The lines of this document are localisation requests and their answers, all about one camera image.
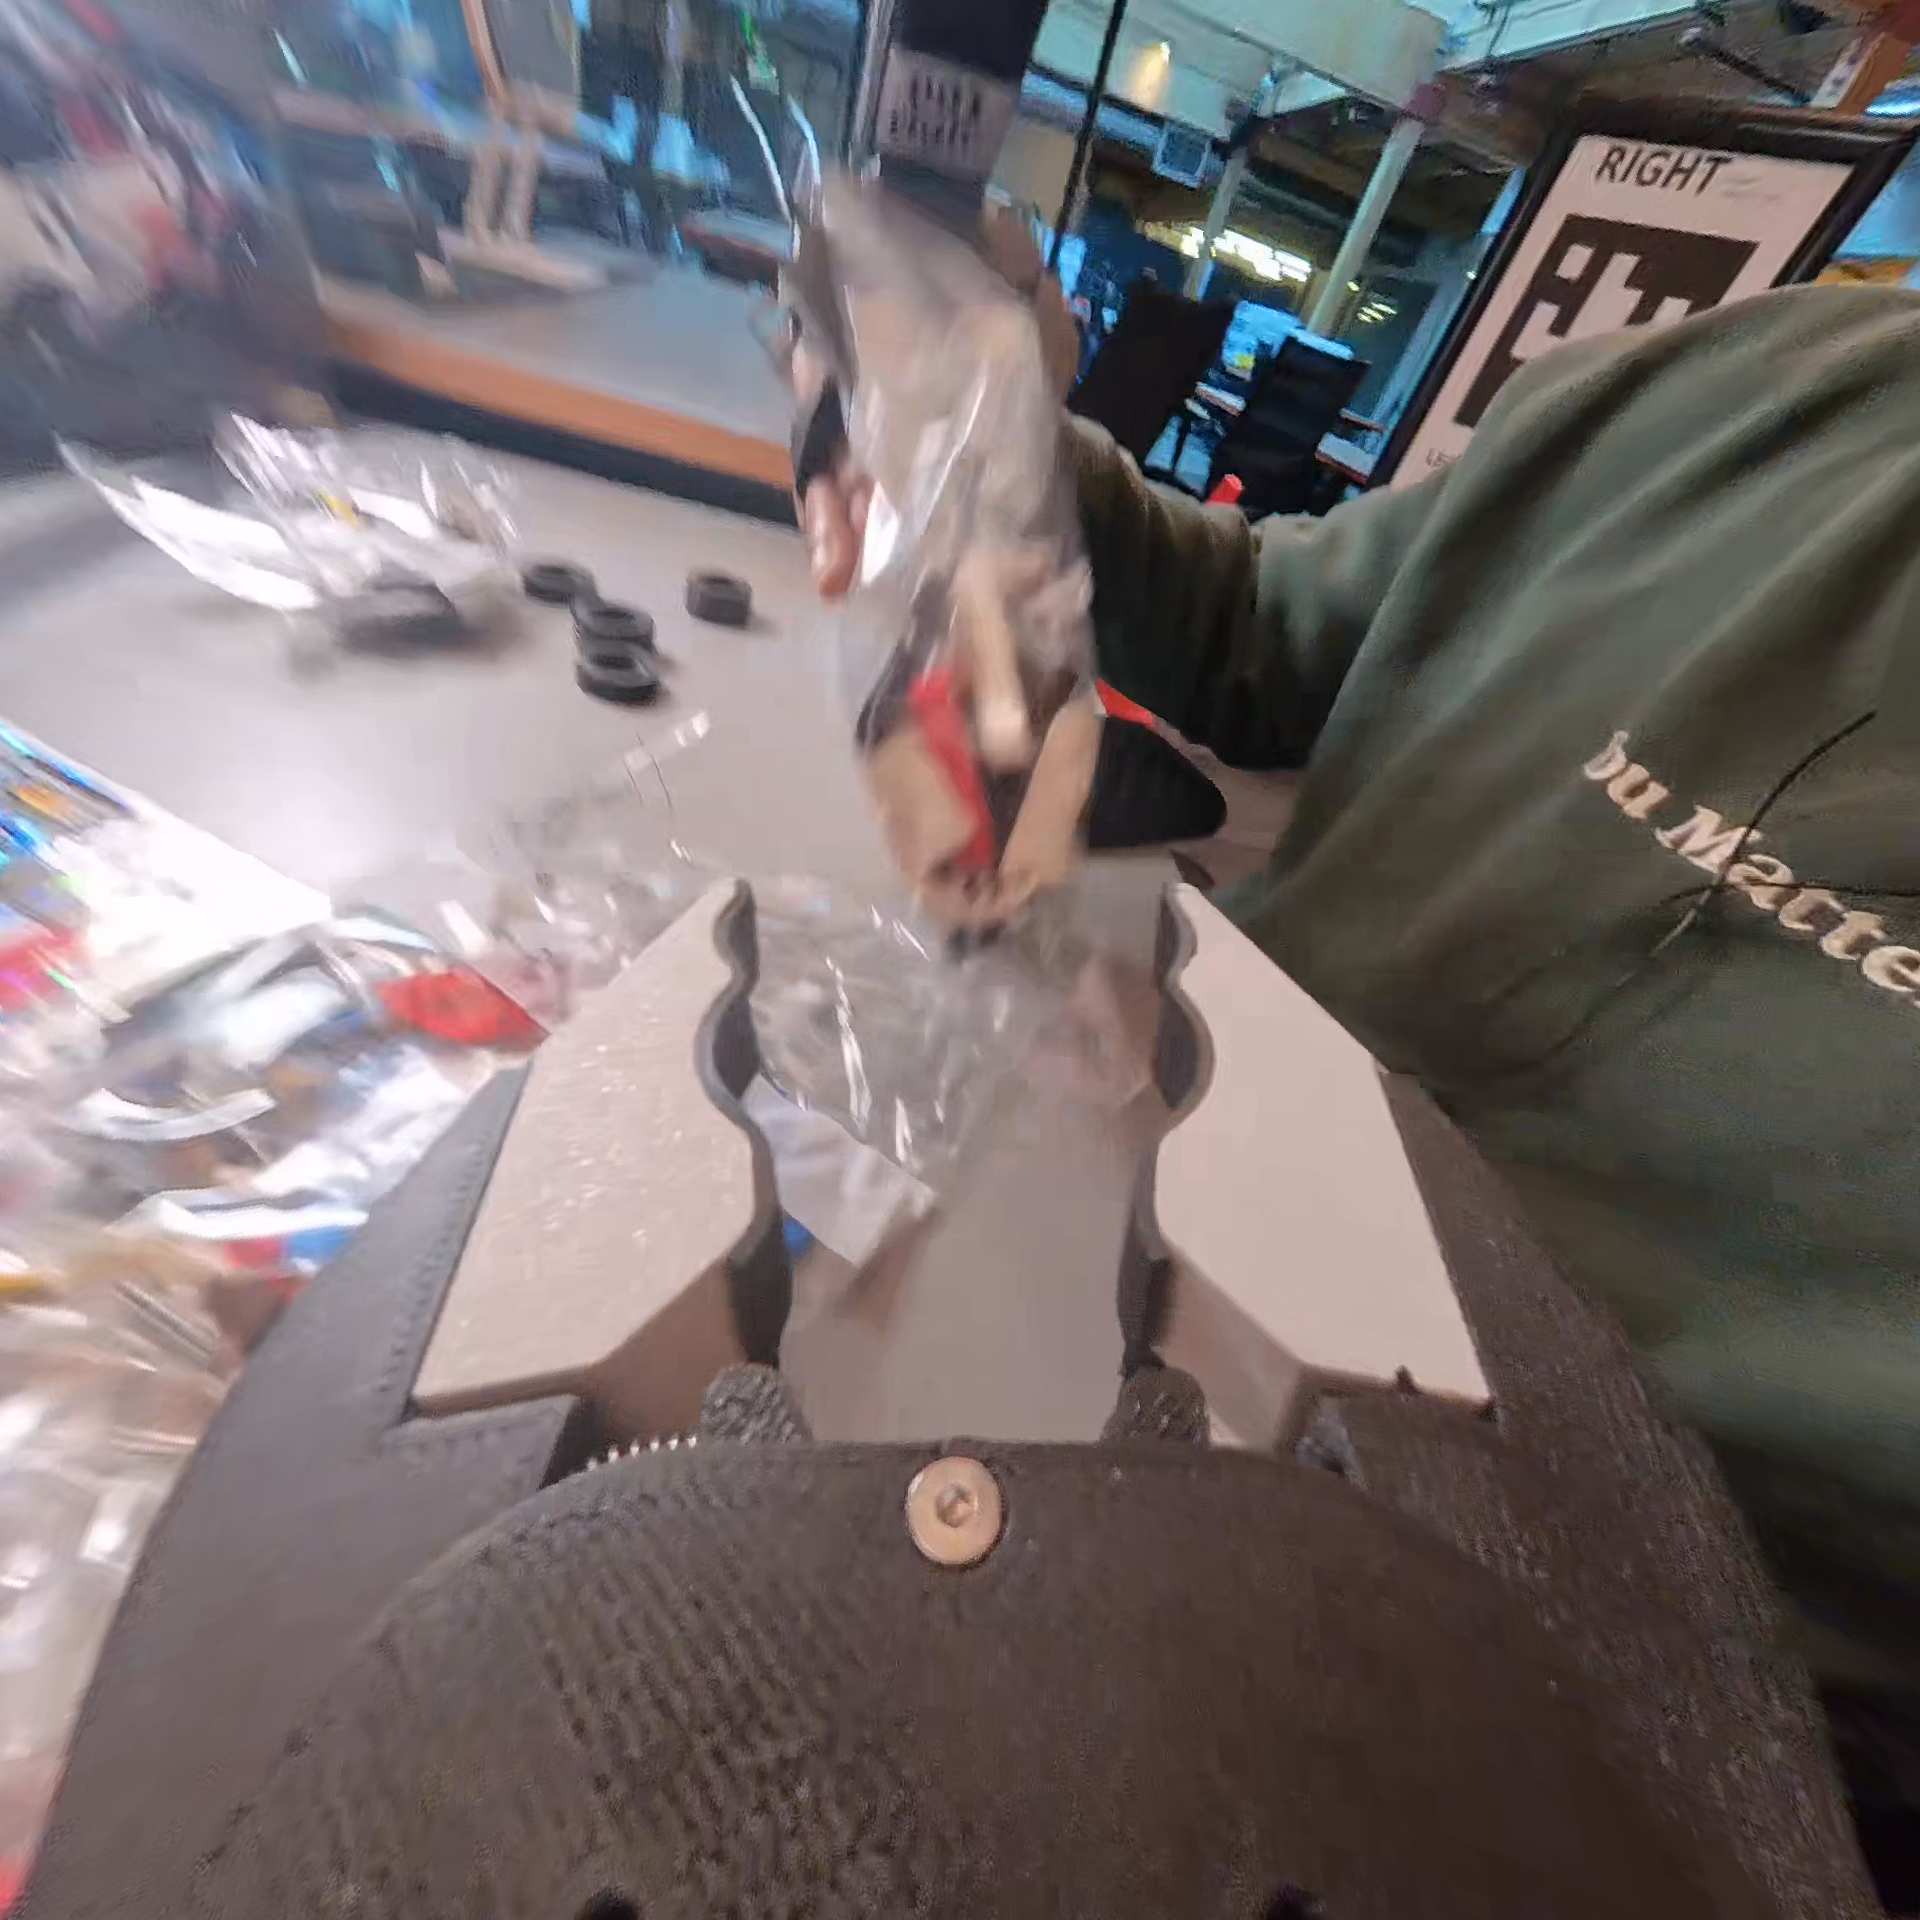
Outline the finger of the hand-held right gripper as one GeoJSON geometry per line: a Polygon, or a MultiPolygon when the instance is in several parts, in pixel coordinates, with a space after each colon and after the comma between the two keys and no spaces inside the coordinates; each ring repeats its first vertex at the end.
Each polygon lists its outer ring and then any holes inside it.
{"type": "Polygon", "coordinates": [[[1067,881],[1083,842],[1103,710],[1090,577],[962,577],[960,654],[979,773],[1012,790],[962,925],[1006,925],[1067,881]]]}
{"type": "Polygon", "coordinates": [[[868,750],[867,780],[904,892],[938,921],[995,921],[998,862],[983,876],[948,864],[967,821],[909,716],[868,750]]]}

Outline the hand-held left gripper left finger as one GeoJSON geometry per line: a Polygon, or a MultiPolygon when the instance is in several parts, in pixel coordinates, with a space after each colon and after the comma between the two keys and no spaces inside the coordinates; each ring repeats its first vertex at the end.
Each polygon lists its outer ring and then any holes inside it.
{"type": "Polygon", "coordinates": [[[424,1342],[427,1417],[573,1399],[692,1418],[780,1364],[792,1304],[762,1069],[751,886],[703,886],[542,1042],[424,1342]]]}

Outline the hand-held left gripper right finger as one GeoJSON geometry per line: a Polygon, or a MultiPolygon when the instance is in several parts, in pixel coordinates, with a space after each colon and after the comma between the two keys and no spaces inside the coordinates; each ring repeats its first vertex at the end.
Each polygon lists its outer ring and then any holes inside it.
{"type": "Polygon", "coordinates": [[[1120,1247],[1126,1362],[1164,1362],[1227,1449],[1290,1450],[1324,1401],[1482,1417],[1495,1390],[1384,1076],[1211,901],[1158,902],[1165,1106],[1120,1247]]]}

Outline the red lego piece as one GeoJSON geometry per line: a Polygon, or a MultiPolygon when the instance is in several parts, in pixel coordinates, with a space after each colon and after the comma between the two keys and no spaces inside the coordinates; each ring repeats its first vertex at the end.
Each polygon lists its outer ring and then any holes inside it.
{"type": "Polygon", "coordinates": [[[904,705],[967,821],[967,837],[960,849],[947,857],[948,864],[967,876],[991,872],[998,837],[952,669],[930,664],[918,671],[904,689],[904,705]]]}

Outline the small clear plastic bag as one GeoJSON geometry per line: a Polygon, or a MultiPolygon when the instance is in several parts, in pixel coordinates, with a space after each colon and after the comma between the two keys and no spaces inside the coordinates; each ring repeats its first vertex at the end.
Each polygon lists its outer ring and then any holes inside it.
{"type": "Polygon", "coordinates": [[[836,200],[830,221],[853,342],[847,447],[874,493],[856,576],[826,600],[827,658],[898,908],[875,908],[850,950],[815,940],[806,984],[774,990],[762,1033],[782,1090],[930,1176],[1070,996],[1062,922],[1086,823],[1067,881],[1016,921],[932,919],[883,839],[867,754],[908,718],[904,689],[930,664],[952,669],[967,713],[962,577],[1093,572],[1034,308],[971,247],[879,196],[836,200]]]}

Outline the person's right forearm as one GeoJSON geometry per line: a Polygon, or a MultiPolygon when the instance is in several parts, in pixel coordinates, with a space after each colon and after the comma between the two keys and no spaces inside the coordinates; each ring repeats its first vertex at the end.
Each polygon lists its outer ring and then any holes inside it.
{"type": "Polygon", "coordinates": [[[1061,428],[1096,673],[1237,769],[1302,769],[1423,508],[1360,496],[1250,520],[1147,482],[1096,423],[1061,428]]]}

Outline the lego parts bag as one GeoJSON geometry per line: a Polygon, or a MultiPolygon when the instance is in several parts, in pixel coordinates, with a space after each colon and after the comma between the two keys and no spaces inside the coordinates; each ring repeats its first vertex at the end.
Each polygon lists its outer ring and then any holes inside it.
{"type": "Polygon", "coordinates": [[[544,1024],[374,908],[5,1010],[5,1316],[259,1343],[544,1024]]]}

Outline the black office chair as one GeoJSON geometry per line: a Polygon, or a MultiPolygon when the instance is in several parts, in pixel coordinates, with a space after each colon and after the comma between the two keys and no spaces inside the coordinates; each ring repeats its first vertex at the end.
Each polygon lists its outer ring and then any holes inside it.
{"type": "Polygon", "coordinates": [[[1274,308],[1202,302],[1141,278],[1093,350],[1067,409],[1102,424],[1143,476],[1246,518],[1324,512],[1334,476],[1324,441],[1344,424],[1366,366],[1285,325],[1256,342],[1239,385],[1219,374],[1237,319],[1274,308]]]}

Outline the orange edged table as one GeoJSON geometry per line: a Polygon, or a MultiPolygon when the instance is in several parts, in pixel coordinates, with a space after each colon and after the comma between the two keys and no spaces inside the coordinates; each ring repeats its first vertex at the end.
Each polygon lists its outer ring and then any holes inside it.
{"type": "Polygon", "coordinates": [[[346,407],[629,487],[791,520],[770,304],[661,271],[586,295],[415,304],[320,281],[346,407]]]}

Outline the holographic sticker sheet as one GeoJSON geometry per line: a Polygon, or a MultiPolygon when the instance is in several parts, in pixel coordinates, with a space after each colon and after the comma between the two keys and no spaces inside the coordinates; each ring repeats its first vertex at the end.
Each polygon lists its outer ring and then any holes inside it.
{"type": "Polygon", "coordinates": [[[2,1012],[95,1016],[328,919],[322,892],[2,726],[2,1012]]]}

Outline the crumpled clear plastic bag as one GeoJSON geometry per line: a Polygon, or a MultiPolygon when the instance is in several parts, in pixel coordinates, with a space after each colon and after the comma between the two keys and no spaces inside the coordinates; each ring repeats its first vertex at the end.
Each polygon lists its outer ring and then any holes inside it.
{"type": "Polygon", "coordinates": [[[508,476],[456,439],[228,416],[181,452],[55,447],[194,580],[349,646],[463,639],[522,598],[508,476]]]}

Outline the black framed marker sign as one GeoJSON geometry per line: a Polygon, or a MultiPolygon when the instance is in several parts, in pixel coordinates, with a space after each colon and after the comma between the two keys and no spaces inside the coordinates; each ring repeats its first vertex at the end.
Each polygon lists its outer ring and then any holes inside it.
{"type": "Polygon", "coordinates": [[[1384,433],[1366,489],[1455,461],[1546,356],[1812,281],[1915,148],[1915,114],[1576,103],[1384,433]]]}

